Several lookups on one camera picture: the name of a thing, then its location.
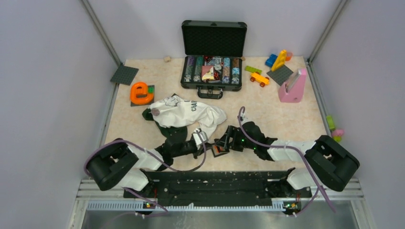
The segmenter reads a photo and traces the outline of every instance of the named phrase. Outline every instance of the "blue lego brick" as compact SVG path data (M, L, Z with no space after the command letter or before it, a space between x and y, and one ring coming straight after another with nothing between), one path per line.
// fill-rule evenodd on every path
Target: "blue lego brick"
M277 59L277 55L271 54L270 57L266 60L265 65L269 67L273 67L274 62Z

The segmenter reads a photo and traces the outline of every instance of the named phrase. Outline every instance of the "metal floor panel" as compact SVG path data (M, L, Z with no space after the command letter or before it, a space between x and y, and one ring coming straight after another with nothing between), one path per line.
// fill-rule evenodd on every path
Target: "metal floor panel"
M357 229L350 201L334 201L336 214L325 202L313 202L302 215L280 217L282 213L170 212L167 217L146 218L126 215L110 221L123 211L87 211L82 229Z

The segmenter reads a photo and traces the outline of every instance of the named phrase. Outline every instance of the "toy car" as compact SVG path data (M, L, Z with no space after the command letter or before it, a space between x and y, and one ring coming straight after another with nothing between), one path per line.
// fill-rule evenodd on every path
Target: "toy car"
M270 84L270 78L268 78L268 77L263 77L263 76L261 76L261 75L258 74L258 73L250 73L250 76L251 76L251 77L250 77L250 81L252 81L252 82L254 82L254 81L259 82L261 87L264 87L264 86Z

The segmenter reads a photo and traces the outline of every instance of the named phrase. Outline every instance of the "yellow lego brick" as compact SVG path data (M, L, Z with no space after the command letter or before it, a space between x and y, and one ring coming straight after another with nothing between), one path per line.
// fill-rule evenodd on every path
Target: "yellow lego brick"
M341 142L341 136L335 136L333 137L333 140L335 140L336 142Z
M287 58L287 50L282 50L278 55L276 61L274 61L273 67L271 67L271 71L274 72L275 70L279 69L281 66L284 65Z

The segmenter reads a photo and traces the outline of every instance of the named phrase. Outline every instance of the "lego baseplate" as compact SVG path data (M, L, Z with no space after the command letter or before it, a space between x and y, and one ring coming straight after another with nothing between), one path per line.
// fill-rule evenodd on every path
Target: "lego baseplate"
M138 68L131 68L120 65L116 72L114 73L113 77L111 78L111 82L131 85L132 81L135 78L135 75L138 73Z
M283 65L279 69L275 70L274 72L269 71L267 75L270 76L278 85L282 85L293 73L287 66Z

